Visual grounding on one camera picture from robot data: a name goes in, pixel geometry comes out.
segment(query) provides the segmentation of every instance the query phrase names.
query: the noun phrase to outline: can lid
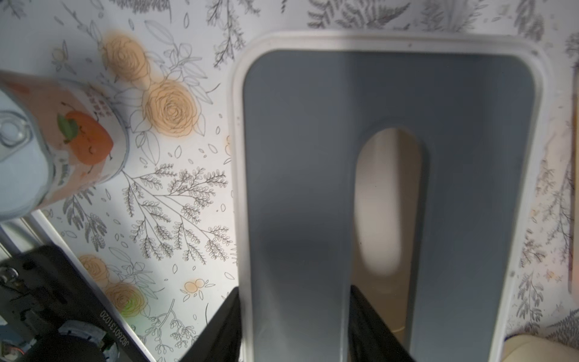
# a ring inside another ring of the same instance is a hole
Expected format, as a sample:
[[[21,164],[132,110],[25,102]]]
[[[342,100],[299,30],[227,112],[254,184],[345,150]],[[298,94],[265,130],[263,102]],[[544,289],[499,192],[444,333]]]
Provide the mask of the can lid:
[[[0,221],[40,204],[53,168],[33,116],[0,89]]]

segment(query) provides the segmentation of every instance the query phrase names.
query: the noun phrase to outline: wire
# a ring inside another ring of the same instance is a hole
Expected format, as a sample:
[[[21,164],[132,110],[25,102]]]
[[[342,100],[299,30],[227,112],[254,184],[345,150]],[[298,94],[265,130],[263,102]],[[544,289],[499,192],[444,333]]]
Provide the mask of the wire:
[[[24,353],[24,351],[16,346],[12,346],[12,349],[16,349],[18,352],[22,353],[22,355],[25,355],[26,353]]]

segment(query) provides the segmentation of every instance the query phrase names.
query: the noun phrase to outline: orange persimmon illustration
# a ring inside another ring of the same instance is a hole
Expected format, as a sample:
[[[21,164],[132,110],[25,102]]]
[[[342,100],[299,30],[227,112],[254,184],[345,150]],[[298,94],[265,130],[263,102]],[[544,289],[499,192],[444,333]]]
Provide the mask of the orange persimmon illustration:
[[[58,128],[78,160],[95,165],[107,158],[113,142],[111,136],[94,118],[86,113],[71,111],[58,115]]]

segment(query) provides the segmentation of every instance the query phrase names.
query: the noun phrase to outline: can label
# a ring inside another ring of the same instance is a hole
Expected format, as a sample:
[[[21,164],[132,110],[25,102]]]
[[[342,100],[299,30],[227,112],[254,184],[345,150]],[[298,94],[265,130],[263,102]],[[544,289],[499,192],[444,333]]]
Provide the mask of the can label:
[[[73,82],[0,72],[9,95],[34,116],[54,163],[38,207],[104,182],[123,166],[126,129],[96,91]]]

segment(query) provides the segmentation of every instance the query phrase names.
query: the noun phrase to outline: green leaf illustration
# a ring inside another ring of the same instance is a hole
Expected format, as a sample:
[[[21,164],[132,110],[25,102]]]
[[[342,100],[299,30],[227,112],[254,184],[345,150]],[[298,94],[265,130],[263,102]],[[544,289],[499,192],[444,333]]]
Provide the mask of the green leaf illustration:
[[[66,142],[72,141],[78,134],[78,125],[73,119],[66,119],[62,114],[57,116],[58,129],[66,138]]]

